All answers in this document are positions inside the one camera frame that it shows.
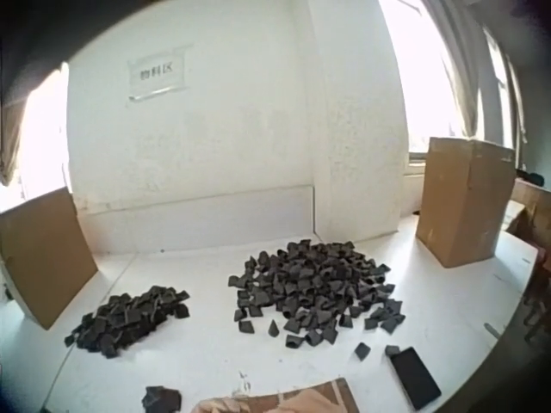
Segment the white wall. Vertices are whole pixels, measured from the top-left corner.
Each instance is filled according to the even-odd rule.
[[[524,163],[528,172],[545,178],[545,188],[551,189],[551,78],[549,68],[537,66],[518,73],[523,97],[526,139]]]
[[[313,153],[315,231],[362,240],[395,231],[406,112],[377,0],[294,3]]]
[[[127,62],[185,45],[186,90],[130,102]],[[315,231],[357,241],[395,231],[411,204],[406,114],[378,0],[161,2],[70,67],[81,215],[313,185]]]
[[[127,62],[185,45],[187,89],[130,102]],[[81,211],[313,182],[289,1],[161,2],[92,41],[70,67]]]

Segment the pile of black foam pieces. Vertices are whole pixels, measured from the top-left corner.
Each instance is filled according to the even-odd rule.
[[[65,346],[76,342],[78,348],[114,358],[119,349],[149,336],[168,316],[189,317],[189,309],[183,303],[188,298],[185,291],[177,293],[173,287],[159,286],[136,297],[127,293],[112,295],[107,304],[97,308],[95,316],[83,316],[82,323],[65,338]]]
[[[304,239],[289,243],[287,250],[275,255],[262,251],[257,259],[245,262],[245,273],[232,275],[229,287],[238,289],[234,321],[243,333],[254,333],[248,316],[261,317],[262,308],[275,305],[288,320],[283,326],[290,333],[288,348],[298,348],[306,341],[317,346],[326,340],[334,344],[337,326],[353,328],[353,318],[383,304],[364,320],[364,328],[379,325],[392,334],[406,316],[400,313],[401,301],[390,299],[395,285],[385,284],[390,268],[377,265],[374,259],[354,251],[354,244],[317,243]],[[305,336],[298,336],[302,330]],[[272,321],[269,334],[279,335]]]
[[[145,413],[173,413],[182,408],[182,395],[178,390],[155,385],[145,388],[141,403]]]

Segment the curtain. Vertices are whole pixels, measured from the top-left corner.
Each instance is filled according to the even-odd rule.
[[[463,118],[463,133],[476,134],[479,73],[474,30],[482,30],[467,8],[455,0],[422,0],[436,28],[443,37],[451,57],[449,78],[455,89],[455,99]]]
[[[507,83],[509,84],[509,97],[511,101],[511,127],[514,133],[513,144],[515,146],[517,168],[523,168],[523,149],[526,144],[526,131],[524,129],[523,101],[518,85],[518,78],[511,61],[504,56]]]
[[[17,168],[17,152],[21,143],[21,129],[27,100],[2,107],[0,122],[0,182],[11,183]]]

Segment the window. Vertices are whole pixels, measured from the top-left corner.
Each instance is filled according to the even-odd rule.
[[[462,137],[446,65],[448,51],[420,0],[381,0],[404,91],[410,162],[422,162],[433,136]]]
[[[7,188],[0,185],[0,212],[64,186],[71,189],[66,134],[68,83],[69,66],[63,64],[29,95],[17,170]]]
[[[514,148],[513,123],[511,113],[510,85],[507,80],[507,71],[505,69],[505,60],[496,40],[485,29],[486,40],[490,48],[490,57],[492,58],[493,70],[498,79],[499,101],[501,102],[501,117],[503,121],[503,146]]]

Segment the white table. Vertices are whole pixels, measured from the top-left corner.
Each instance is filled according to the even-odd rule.
[[[497,340],[484,323],[501,333],[510,322],[536,250],[502,232],[494,258],[444,269],[415,238],[416,224],[417,217],[404,219],[398,233],[356,246],[392,268],[387,282],[397,286],[393,298],[404,301],[405,322],[390,336],[381,329],[364,331],[361,317],[353,330],[340,330],[334,346],[322,342],[317,348],[285,348],[283,331],[277,338],[268,336],[272,318],[280,330],[284,323],[273,309],[253,319],[253,336],[239,333],[232,320],[236,293],[226,286],[228,275],[240,274],[249,255],[275,251],[288,240],[138,256],[111,293],[138,294],[152,284],[186,289],[191,318],[171,318],[117,359],[74,349],[46,406],[53,412],[134,413],[141,411],[147,385],[165,385],[181,391],[186,412],[204,398],[270,394],[345,377],[360,411],[408,411],[383,356],[387,344],[396,344],[413,346],[440,386],[443,395],[425,409],[433,411],[461,388],[494,347]],[[359,342],[372,348],[364,362],[353,355]]]
[[[49,331],[26,318],[15,301],[0,303],[2,389],[21,411],[37,412],[70,350],[63,339],[94,311],[133,259],[133,255],[97,258],[98,273],[67,306]]]

